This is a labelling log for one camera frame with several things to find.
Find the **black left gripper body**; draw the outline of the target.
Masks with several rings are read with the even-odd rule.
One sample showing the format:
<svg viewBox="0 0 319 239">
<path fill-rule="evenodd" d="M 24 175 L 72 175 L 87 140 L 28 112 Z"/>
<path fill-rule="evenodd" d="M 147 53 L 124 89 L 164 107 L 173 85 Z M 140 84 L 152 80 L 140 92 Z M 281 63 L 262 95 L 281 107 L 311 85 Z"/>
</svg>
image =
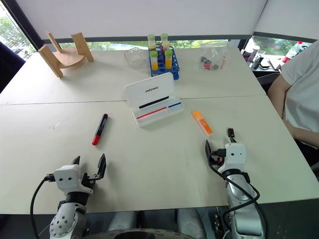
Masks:
<svg viewBox="0 0 319 239">
<path fill-rule="evenodd" d="M 84 173 L 81 184 L 84 187 L 93 189 L 94 185 L 96 184 L 96 181 L 104 178 L 104 174 L 105 173 L 102 172 L 102 173 L 94 174 L 93 176 L 89 176 L 87 173 Z"/>
</svg>

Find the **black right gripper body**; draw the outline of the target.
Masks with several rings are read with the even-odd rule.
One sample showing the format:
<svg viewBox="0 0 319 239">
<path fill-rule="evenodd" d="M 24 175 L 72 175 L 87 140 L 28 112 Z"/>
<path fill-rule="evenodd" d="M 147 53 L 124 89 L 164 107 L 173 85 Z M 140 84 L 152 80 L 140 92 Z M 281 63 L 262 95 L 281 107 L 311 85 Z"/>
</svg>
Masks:
<svg viewBox="0 0 319 239">
<path fill-rule="evenodd" d="M 210 163 L 212 165 L 222 166 L 226 157 L 226 149 L 218 149 L 210 153 Z"/>
</svg>

